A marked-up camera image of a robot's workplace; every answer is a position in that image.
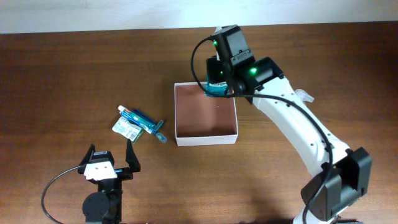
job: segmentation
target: white wall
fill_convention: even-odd
[[[398,0],[0,0],[0,33],[398,20]]]

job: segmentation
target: white box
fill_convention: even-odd
[[[205,96],[196,82],[174,84],[174,118],[178,146],[234,144],[238,138],[235,99]]]

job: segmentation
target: cable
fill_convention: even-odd
[[[45,186],[45,188],[44,188],[44,190],[43,190],[43,194],[42,194],[42,210],[43,210],[44,214],[45,214],[49,219],[51,219],[51,221],[53,221],[53,222],[55,222],[55,223],[63,224],[62,222],[60,222],[60,221],[54,219],[54,217],[52,217],[52,216],[48,213],[48,211],[45,209],[45,206],[44,206],[44,196],[45,196],[45,193],[47,192],[47,189],[49,189],[50,185],[51,185],[52,183],[54,183],[54,181],[56,181],[56,180],[57,180],[59,177],[61,177],[63,174],[69,173],[69,172],[71,172],[71,171],[73,171],[73,170],[75,170],[75,169],[78,169],[78,168],[80,168],[80,167],[83,167],[83,166],[76,166],[76,167],[74,167],[74,168],[71,168],[71,169],[68,169],[68,170],[62,172],[61,174],[59,174],[58,176],[56,176],[54,179],[52,179],[52,180],[47,184],[47,186]]]
[[[195,73],[195,69],[193,67],[193,58],[195,56],[195,52],[197,51],[197,49],[199,48],[199,46],[201,46],[202,43],[206,42],[207,40],[211,40],[211,37],[207,37],[203,40],[201,40],[196,47],[193,49],[192,52],[192,56],[191,56],[191,71],[192,71],[192,75],[193,78],[195,79],[195,81],[198,83],[199,87],[208,95],[214,96],[214,97],[222,97],[222,98],[231,98],[231,97],[251,97],[251,98],[266,98],[266,99],[273,99],[273,100],[279,100],[279,101],[283,101],[285,103],[287,103],[290,106],[293,106],[294,108],[296,108],[297,110],[299,110],[315,127],[315,129],[319,132],[320,136],[323,138],[323,140],[325,141],[326,144],[326,149],[329,153],[329,164],[328,167],[326,168],[325,171],[325,176],[322,180],[321,185],[319,186],[318,190],[310,197],[310,200],[308,201],[308,203],[305,205],[304,207],[304,211],[303,211],[303,224],[307,224],[307,213],[310,210],[310,208],[312,207],[312,205],[315,202],[315,199],[318,197],[319,193],[321,192],[322,188],[325,186],[327,180],[330,177],[330,174],[332,172],[332,168],[333,168],[333,152],[332,152],[332,148],[331,148],[331,144],[329,139],[327,138],[326,134],[323,132],[322,128],[319,127],[318,123],[303,109],[301,108],[299,105],[295,104],[293,101],[290,100],[286,100],[285,98],[279,97],[279,96],[272,96],[272,95],[261,95],[261,94],[253,94],[253,95],[237,95],[235,93],[230,94],[230,95],[218,95],[216,93],[212,93],[208,90],[206,90],[200,83],[196,73]]]

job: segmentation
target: white label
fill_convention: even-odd
[[[97,156],[97,155],[102,155],[102,154],[106,154],[107,151],[104,152],[94,152],[93,156]]]
[[[118,178],[110,161],[87,164],[84,175],[86,180],[94,179],[97,181]]]
[[[112,131],[134,141],[141,129],[139,126],[130,123],[126,118],[120,117],[118,122],[114,124]]]

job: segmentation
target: wooden table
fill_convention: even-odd
[[[194,46],[208,29],[0,35],[0,217],[51,223],[40,196],[76,166],[91,143],[124,167],[126,139],[112,132],[117,105],[164,119],[166,144],[144,134],[134,145],[142,171],[123,183],[126,223],[238,223],[293,218],[310,176],[294,148],[259,110],[236,100],[234,145],[177,147],[173,87],[192,82]],[[398,220],[398,23],[243,27],[257,58],[270,56],[310,109],[374,164],[367,196],[342,216]],[[197,53],[202,80],[211,44]],[[53,184],[49,212],[84,223],[81,205],[96,186],[76,172]]]

